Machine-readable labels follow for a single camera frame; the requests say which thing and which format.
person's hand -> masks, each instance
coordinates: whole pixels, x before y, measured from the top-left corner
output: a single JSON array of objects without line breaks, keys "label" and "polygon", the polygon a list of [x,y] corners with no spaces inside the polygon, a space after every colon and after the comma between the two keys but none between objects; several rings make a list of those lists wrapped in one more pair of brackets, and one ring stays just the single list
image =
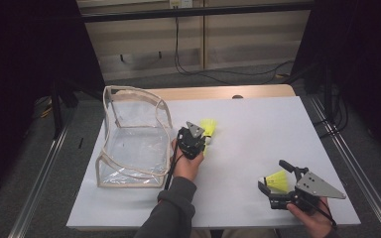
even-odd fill
[{"label": "person's hand", "polygon": [[[321,197],[320,200],[322,200],[327,206],[326,198]],[[327,208],[323,203],[319,202],[318,208],[328,214]],[[327,233],[329,233],[331,229],[331,222],[319,212],[316,211],[312,215],[307,215],[292,203],[287,204],[287,209],[302,221],[311,237],[323,238],[327,235]]]},{"label": "person's hand", "polygon": [[[176,139],[172,142],[172,148],[175,149]],[[180,148],[176,153],[175,160],[178,160],[176,163],[175,171],[173,172],[174,177],[183,177],[193,181],[197,175],[197,169],[199,168],[200,163],[203,161],[203,152],[199,153],[193,160],[189,160],[185,157],[184,153]]]}]

wire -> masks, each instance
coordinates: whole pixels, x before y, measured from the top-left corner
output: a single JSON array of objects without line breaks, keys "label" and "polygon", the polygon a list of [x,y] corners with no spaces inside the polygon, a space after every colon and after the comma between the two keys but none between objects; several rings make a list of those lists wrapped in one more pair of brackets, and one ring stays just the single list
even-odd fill
[{"label": "wire", "polygon": [[326,115],[326,117],[323,120],[320,120],[320,121],[317,121],[317,122],[313,122],[315,127],[320,125],[323,122],[327,122],[329,120],[333,120],[333,118],[335,118],[338,115],[339,115],[339,117],[341,117],[342,112],[341,112],[341,108],[339,107],[339,97],[340,97],[340,94],[337,94],[337,95],[334,95],[334,96],[336,96],[336,100],[335,100],[335,103],[334,103],[336,106],[333,108],[332,114],[330,116]]},{"label": "wire", "polygon": [[348,39],[349,33],[351,32],[351,28],[352,28],[352,25],[353,25],[353,22],[354,22],[354,19],[355,19],[355,16],[356,16],[356,14],[357,14],[357,10],[358,10],[358,2],[359,2],[359,0],[357,0],[357,1],[355,2],[354,10],[353,10],[353,12],[352,12],[351,19],[350,19],[350,21],[349,21],[347,31],[345,32],[342,41],[336,41],[337,36],[335,36],[335,37],[334,37],[334,41],[332,41],[332,42],[334,42],[334,43],[342,42],[342,44],[340,44],[341,47],[337,50],[337,54],[336,54],[337,56],[341,53],[342,48],[343,48],[344,44],[346,43],[346,41],[347,41],[347,39]]},{"label": "wire", "polygon": [[166,179],[165,190],[169,189],[170,182],[171,182],[172,176],[173,176],[173,172],[175,171],[175,168],[176,168],[176,164],[178,163],[178,160],[184,155],[184,154],[181,154],[176,159],[176,155],[178,153],[178,148],[179,148],[179,137],[180,137],[181,134],[182,134],[181,131],[179,131],[178,136],[176,137],[175,149],[173,150],[173,156],[172,156],[172,161],[171,161],[170,169],[169,169],[169,172],[168,172],[168,175],[167,175],[167,179]]},{"label": "wire", "polygon": [[305,200],[304,198],[300,197],[300,201],[304,202],[305,204],[307,204],[308,206],[310,206],[311,208],[313,208],[314,210],[316,210],[317,212],[319,212],[322,216],[326,217],[331,223],[332,223],[332,228],[333,229],[337,229],[337,226],[336,226],[336,222],[335,220],[333,219],[332,215],[330,214],[330,209],[329,207],[323,202],[322,204],[326,207],[326,209],[328,210],[328,214],[326,214],[326,212],[324,212],[322,209],[318,208],[317,206],[311,204],[309,201]]},{"label": "wire", "polygon": [[[348,120],[349,120],[349,116],[348,116],[348,107],[346,105],[346,102],[345,100],[341,99],[342,101],[342,105],[344,106],[344,111],[345,111],[345,120],[343,120],[342,118],[342,110],[340,110],[340,114],[341,114],[341,119],[339,120],[339,122],[335,125],[334,129],[330,129],[330,131],[328,131],[327,133],[319,136],[321,139],[324,138],[324,137],[327,137],[327,136],[331,136],[331,135],[335,135],[336,133],[340,133],[342,130],[344,130],[346,128],[346,126],[348,125]],[[342,121],[344,121],[344,124],[342,125],[342,127],[339,128],[340,124],[342,123]]]},{"label": "wire", "polygon": [[50,98],[50,96],[44,97],[42,99],[37,99],[34,103],[34,106],[37,107],[37,106],[41,105],[42,103],[46,102],[49,98]]},{"label": "wire", "polygon": [[254,73],[237,72],[237,71],[221,70],[221,69],[212,69],[212,70],[208,70],[208,71],[205,71],[205,70],[201,71],[200,70],[200,71],[195,71],[195,72],[187,71],[187,70],[185,70],[182,67],[182,65],[180,63],[180,58],[179,58],[179,18],[176,18],[175,67],[176,67],[176,70],[178,71],[178,73],[180,73],[181,75],[200,75],[200,76],[211,78],[211,79],[213,79],[213,80],[215,80],[217,82],[221,82],[221,83],[224,83],[224,84],[227,84],[227,85],[237,85],[237,84],[234,84],[234,83],[231,83],[231,82],[220,80],[220,79],[215,78],[215,77],[210,76],[210,75],[206,75],[205,73],[208,73],[208,72],[224,72],[224,73],[232,73],[232,74],[246,75],[246,76],[257,76],[257,75],[262,75],[262,74],[267,74],[267,73],[270,73],[270,72],[274,72],[274,74],[272,75],[271,79],[261,83],[261,84],[266,84],[266,83],[269,83],[272,80],[274,80],[275,74],[277,73],[277,70],[280,67],[282,67],[282,66],[284,66],[284,65],[286,65],[288,63],[293,63],[293,62],[294,62],[293,60],[287,60],[285,62],[280,63],[279,65],[275,66],[272,69],[269,69],[269,70],[266,70],[266,71],[263,71],[263,72],[254,72]]}]

white paper sheet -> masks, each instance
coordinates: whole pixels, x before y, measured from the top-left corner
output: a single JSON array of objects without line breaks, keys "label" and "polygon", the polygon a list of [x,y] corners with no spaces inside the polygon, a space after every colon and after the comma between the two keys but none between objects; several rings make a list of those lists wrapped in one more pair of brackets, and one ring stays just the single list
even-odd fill
[{"label": "white paper sheet", "polygon": [[[195,228],[285,227],[300,225],[287,210],[272,210],[257,188],[286,160],[346,193],[299,97],[168,101],[176,130],[187,121],[217,120],[195,180]],[[103,127],[67,226],[81,230],[141,226],[157,204],[159,188],[96,186],[94,162],[103,144]],[[288,174],[294,184],[294,174]],[[349,198],[329,199],[337,224],[359,224]]]}]

metal rail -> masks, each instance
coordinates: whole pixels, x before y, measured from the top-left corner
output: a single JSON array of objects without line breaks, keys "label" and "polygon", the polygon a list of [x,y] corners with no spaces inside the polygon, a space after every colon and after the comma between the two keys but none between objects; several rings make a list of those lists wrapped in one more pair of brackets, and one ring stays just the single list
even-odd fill
[{"label": "metal rail", "polygon": [[[320,100],[316,97],[312,99],[312,105],[314,106],[314,109],[317,112],[317,115],[321,120],[325,119],[325,115],[323,113],[323,105],[321,104]],[[329,124],[327,122],[324,122],[325,128],[327,132],[334,131],[336,128],[334,125]],[[345,143],[344,139],[342,138],[340,133],[336,133],[334,135],[331,135],[330,138],[332,139],[333,143],[335,144],[336,148],[339,150],[342,158],[344,159],[345,163],[347,164],[348,169],[350,170],[351,174],[353,175],[354,179],[357,181],[360,189],[363,191],[364,196],[366,197],[367,201],[369,202],[371,208],[375,212],[377,218],[381,222],[381,196],[376,190],[376,188],[373,186],[373,184],[370,182],[370,179],[364,172],[364,170],[361,168],[360,164],[358,164],[357,159],[354,157],[350,149],[348,148],[347,144]]]},{"label": "metal rail", "polygon": [[23,205],[23,208],[18,214],[17,220],[15,221],[8,238],[22,238],[26,235],[27,229],[30,226],[30,222],[33,218],[33,215],[36,211],[36,208],[39,204],[40,198],[48,181],[49,175],[52,171],[52,167],[54,166],[55,161],[58,158],[59,151],[61,150],[61,147],[64,144],[64,138],[67,133],[67,127],[72,121],[75,110],[75,108],[69,109],[66,116],[67,120],[63,126],[61,134],[57,139],[53,141],[48,155],[46,156],[45,162],[42,166],[42,169],[40,170],[39,175],[36,178],[36,182],[34,183],[27,200]]},{"label": "metal rail", "polygon": [[310,1],[310,2],[299,2],[299,3],[261,4],[261,5],[232,6],[232,7],[182,8],[182,9],[166,9],[166,10],[126,12],[126,13],[83,14],[81,19],[86,23],[90,23],[90,22],[126,21],[126,20],[140,20],[140,19],[194,17],[194,16],[228,15],[228,14],[244,14],[244,13],[303,11],[303,10],[311,10],[313,7],[314,7],[314,2]]}]

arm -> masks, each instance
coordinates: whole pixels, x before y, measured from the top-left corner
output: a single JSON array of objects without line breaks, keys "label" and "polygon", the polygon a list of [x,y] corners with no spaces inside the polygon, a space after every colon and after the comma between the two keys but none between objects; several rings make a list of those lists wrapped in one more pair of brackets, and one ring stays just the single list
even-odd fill
[{"label": "arm", "polygon": [[[319,203],[319,207],[322,211],[327,212],[327,200],[321,198],[323,201]],[[318,212],[312,215],[307,215],[302,212],[294,204],[287,204],[287,209],[296,216],[305,225],[306,230],[312,238],[338,238],[339,235],[332,229],[330,221]]]},{"label": "arm", "polygon": [[193,160],[182,156],[178,149],[174,179],[169,190],[159,193],[159,203],[151,212],[150,217],[138,230],[135,238],[141,237],[189,237],[191,235],[191,219],[194,207],[191,204],[196,186],[193,180],[197,169],[203,160],[200,153]]}]

